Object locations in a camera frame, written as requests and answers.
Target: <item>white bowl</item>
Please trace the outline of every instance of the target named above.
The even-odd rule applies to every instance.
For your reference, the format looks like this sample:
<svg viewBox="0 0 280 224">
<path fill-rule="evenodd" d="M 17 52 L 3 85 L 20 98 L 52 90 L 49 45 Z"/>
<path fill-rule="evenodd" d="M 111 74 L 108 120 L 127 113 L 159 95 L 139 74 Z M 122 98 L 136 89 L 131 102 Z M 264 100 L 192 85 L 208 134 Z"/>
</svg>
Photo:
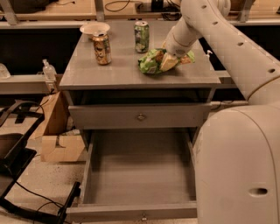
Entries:
<svg viewBox="0 0 280 224">
<path fill-rule="evenodd" d="M 80 31 L 87 34 L 90 39 L 93 37 L 94 32 L 107 32 L 109 29 L 110 26 L 103 22 L 90 22 L 80 27 Z"/>
</svg>

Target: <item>closed drawer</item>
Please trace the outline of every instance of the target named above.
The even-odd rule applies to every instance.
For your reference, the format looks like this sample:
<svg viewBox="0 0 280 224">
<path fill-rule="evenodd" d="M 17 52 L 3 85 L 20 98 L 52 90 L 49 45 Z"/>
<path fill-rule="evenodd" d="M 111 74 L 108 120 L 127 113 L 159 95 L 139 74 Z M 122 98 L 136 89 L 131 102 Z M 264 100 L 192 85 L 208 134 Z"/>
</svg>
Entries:
<svg viewBox="0 0 280 224">
<path fill-rule="evenodd" d="M 167 105 L 70 106 L 78 129 L 199 127 L 207 119 L 209 103 Z"/>
<path fill-rule="evenodd" d="M 97 130 L 80 204 L 68 208 L 67 217 L 75 222 L 197 217 L 184 129 Z"/>
</svg>

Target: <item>can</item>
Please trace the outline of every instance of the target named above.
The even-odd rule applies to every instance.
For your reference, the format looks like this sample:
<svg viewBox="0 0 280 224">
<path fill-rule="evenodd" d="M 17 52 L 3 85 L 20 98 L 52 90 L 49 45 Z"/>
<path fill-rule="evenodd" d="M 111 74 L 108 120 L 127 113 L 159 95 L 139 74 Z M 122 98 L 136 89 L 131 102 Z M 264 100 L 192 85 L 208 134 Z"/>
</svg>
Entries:
<svg viewBox="0 0 280 224">
<path fill-rule="evenodd" d="M 134 25 L 135 50 L 138 53 L 146 53 L 149 50 L 150 31 L 146 21 L 137 21 Z"/>
<path fill-rule="evenodd" d="M 94 54 L 99 65 L 111 62 L 111 48 L 109 36 L 105 31 L 96 31 L 93 34 Z"/>
</svg>

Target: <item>tabletop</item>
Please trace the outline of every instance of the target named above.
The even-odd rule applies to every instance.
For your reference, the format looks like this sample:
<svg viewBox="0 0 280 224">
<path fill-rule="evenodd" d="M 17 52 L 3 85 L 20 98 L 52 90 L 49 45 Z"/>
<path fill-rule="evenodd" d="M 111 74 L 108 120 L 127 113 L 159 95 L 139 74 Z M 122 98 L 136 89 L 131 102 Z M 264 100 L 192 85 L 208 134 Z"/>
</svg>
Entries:
<svg viewBox="0 0 280 224">
<path fill-rule="evenodd" d="M 108 22 L 112 61 L 106 66 L 97 64 L 93 42 L 82 34 L 59 84 L 60 90 L 211 87 L 220 84 L 198 41 L 192 49 L 194 63 L 179 65 L 156 75 L 141 73 L 138 59 L 144 54 L 135 50 L 134 23 L 135 21 Z M 149 21 L 150 49 L 162 47 L 167 33 L 175 24 L 172 21 Z"/>
</svg>

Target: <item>plastic bottle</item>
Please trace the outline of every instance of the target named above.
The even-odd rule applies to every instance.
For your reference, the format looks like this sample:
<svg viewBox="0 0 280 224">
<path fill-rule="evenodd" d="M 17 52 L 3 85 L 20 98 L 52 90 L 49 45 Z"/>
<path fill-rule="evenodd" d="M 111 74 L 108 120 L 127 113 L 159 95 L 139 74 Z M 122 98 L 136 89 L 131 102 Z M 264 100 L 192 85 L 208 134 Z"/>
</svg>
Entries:
<svg viewBox="0 0 280 224">
<path fill-rule="evenodd" d="M 11 77 L 10 72 L 8 71 L 7 67 L 0 63 L 0 79 L 8 79 Z"/>
<path fill-rule="evenodd" d="M 55 75 L 56 71 L 54 66 L 50 65 L 47 59 L 43 59 L 44 67 L 43 72 L 47 80 L 56 81 Z"/>
</svg>

